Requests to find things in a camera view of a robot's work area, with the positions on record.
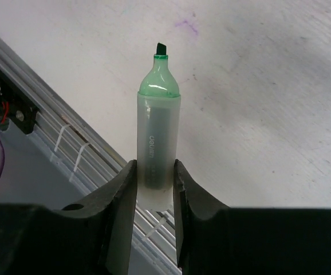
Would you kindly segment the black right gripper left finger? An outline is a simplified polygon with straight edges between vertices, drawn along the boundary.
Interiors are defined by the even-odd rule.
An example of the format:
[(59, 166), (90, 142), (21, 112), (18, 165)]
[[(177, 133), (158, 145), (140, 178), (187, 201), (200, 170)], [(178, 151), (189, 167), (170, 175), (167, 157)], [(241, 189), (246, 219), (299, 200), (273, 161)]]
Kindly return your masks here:
[(127, 274), (136, 161), (62, 210), (0, 204), (0, 274)]

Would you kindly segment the green highlighter pen body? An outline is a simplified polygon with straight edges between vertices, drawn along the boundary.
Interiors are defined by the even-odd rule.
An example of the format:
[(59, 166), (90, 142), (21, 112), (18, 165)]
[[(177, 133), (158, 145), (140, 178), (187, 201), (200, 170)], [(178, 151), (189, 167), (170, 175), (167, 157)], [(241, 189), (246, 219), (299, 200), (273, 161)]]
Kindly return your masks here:
[(172, 203), (181, 95), (159, 43), (137, 93), (137, 201), (152, 211)]

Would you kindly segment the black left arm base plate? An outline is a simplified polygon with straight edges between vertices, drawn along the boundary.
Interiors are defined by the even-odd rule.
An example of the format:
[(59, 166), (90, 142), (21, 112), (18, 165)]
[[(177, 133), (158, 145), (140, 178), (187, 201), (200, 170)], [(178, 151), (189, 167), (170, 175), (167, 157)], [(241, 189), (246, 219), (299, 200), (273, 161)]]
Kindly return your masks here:
[(11, 120), (24, 134), (33, 132), (37, 106), (15, 85), (0, 77), (0, 125)]

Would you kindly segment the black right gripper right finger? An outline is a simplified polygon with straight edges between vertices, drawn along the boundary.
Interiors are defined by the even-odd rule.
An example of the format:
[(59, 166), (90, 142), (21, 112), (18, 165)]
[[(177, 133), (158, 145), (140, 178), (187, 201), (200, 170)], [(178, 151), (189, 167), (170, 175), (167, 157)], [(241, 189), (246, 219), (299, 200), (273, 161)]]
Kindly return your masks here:
[(331, 209), (229, 207), (180, 161), (173, 196), (183, 274), (331, 274)]

